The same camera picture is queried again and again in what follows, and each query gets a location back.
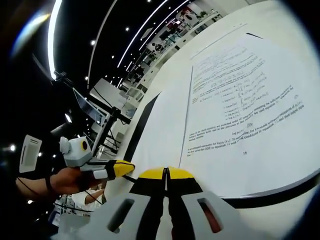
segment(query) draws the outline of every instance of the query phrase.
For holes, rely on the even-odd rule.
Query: white table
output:
[[[212,51],[232,44],[248,32],[269,39],[277,45],[293,51],[308,66],[311,74],[319,76],[319,61],[316,50],[311,47],[305,33],[297,22],[292,19],[291,14],[279,2],[270,0],[242,8],[209,26],[164,64],[152,81],[131,121],[119,149],[118,158],[124,157],[145,106],[162,90],[166,89],[174,79],[178,78],[184,69],[191,66],[191,56],[222,36],[224,37],[212,44],[208,49]],[[105,192],[106,198],[128,192],[131,186],[132,183],[122,178],[109,182]],[[283,237],[304,212],[314,190],[312,189],[283,203],[259,208],[240,209],[239,212],[243,220],[252,228],[265,231],[274,237]],[[170,221],[166,207],[162,218]],[[157,239],[170,239],[170,236],[170,224],[162,221]]]

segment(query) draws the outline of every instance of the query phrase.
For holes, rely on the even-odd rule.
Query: black tape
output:
[[[116,178],[116,173],[115,173],[115,169],[114,169],[115,162],[116,161],[112,161],[110,164],[107,164],[104,167],[106,170],[106,173],[108,174],[108,180],[113,180]]]

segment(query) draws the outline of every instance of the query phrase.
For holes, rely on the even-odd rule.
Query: black ceiling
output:
[[[108,76],[109,81],[112,77],[125,77],[126,68],[124,66],[139,55],[138,50],[143,43],[140,41],[140,37],[148,28],[158,26],[169,13],[185,0],[169,0],[163,5],[142,29],[123,59],[120,68],[117,68],[136,32],[163,1],[117,1],[104,25],[95,49],[90,74],[91,88],[105,75]],[[97,37],[111,3],[112,1],[93,3],[89,0],[77,1],[76,4],[73,1],[62,2],[54,34],[56,70],[66,72],[73,82],[81,86],[87,84],[85,77],[89,72],[93,50],[90,41]]]

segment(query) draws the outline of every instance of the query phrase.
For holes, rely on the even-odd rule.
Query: metal stand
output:
[[[67,78],[67,74],[65,72],[63,73],[54,73],[57,76],[57,81],[63,81],[65,85],[67,85],[69,88],[74,88],[74,84],[70,79]],[[104,145],[105,139],[108,137],[108,133],[112,127],[112,125],[119,119],[122,122],[126,124],[130,124],[131,120],[127,118],[126,116],[123,116],[121,114],[121,111],[116,107],[109,107],[108,105],[104,104],[103,102],[99,101],[95,97],[91,96],[87,92],[82,92],[81,90],[77,90],[82,96],[86,97],[89,101],[99,106],[101,109],[105,110],[110,114],[110,118],[106,122],[106,124],[102,127],[101,133],[97,135],[98,141],[94,141],[94,145],[92,147],[92,153],[93,156],[97,154],[98,147],[100,145]]]
[[[112,112],[109,112],[110,113],[110,118],[108,119],[108,121],[105,124],[105,126],[102,128],[101,136],[100,136],[99,140],[94,143],[94,146],[92,148],[93,156],[95,156],[97,154],[98,147],[100,145],[104,145],[105,144],[105,139],[108,137],[108,133],[111,130],[112,125],[117,121],[117,119],[121,119],[121,116],[122,116],[121,115],[121,111],[118,108],[113,107],[113,108],[111,108],[111,110],[112,110]]]

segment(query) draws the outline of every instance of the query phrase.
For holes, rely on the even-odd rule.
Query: white wall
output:
[[[207,5],[209,5],[211,7],[211,9],[218,11],[219,14],[223,17],[227,15],[227,12],[215,0],[196,0],[196,1],[203,2]]]
[[[197,15],[200,15],[200,13],[203,11],[203,9],[200,8],[195,2],[190,3],[187,7],[194,11]]]
[[[260,2],[264,2],[264,1],[267,1],[267,0],[247,0],[247,2],[249,4],[256,4],[256,3],[260,3]]]
[[[197,5],[199,8],[201,8],[203,11],[206,11],[207,13],[211,12],[211,9],[214,9],[208,2],[204,0],[195,0],[193,4]]]
[[[206,2],[217,10],[222,16],[233,13],[236,10],[242,9],[249,4],[245,0],[200,0]]]

